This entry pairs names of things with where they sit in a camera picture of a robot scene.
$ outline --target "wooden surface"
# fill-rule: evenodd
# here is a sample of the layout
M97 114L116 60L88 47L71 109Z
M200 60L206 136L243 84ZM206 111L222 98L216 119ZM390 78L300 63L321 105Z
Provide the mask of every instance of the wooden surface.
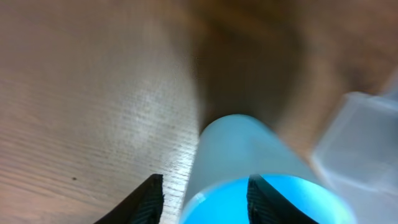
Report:
M175 223L200 131L251 114L307 157L398 59L398 2L0 1L0 223L93 223L152 173Z

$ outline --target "light blue plastic cup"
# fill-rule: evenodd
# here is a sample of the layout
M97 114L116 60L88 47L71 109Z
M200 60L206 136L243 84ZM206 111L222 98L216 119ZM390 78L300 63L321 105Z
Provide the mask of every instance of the light blue plastic cup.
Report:
M318 223L356 223L346 204L260 121L229 115L202 133L180 223L249 223L248 177L261 174Z

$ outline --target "wooden table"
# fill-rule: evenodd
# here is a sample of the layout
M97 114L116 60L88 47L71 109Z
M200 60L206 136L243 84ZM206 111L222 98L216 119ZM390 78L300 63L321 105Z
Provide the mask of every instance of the wooden table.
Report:
M259 118L304 158L398 59L393 0L3 0L0 223L93 223L152 173L178 219L198 135Z

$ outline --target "gray plastic object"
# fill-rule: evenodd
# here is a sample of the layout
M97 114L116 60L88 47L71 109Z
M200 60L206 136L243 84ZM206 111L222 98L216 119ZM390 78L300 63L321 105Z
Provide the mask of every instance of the gray plastic object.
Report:
M358 223L398 223L398 91L346 99L313 153L315 168Z

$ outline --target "brown tabletop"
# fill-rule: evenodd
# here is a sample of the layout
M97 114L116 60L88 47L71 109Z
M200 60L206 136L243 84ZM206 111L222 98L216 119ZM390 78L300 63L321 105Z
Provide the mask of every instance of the brown tabletop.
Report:
M152 173L178 219L198 136L257 117L308 158L398 60L393 0L3 0L0 223L93 223Z

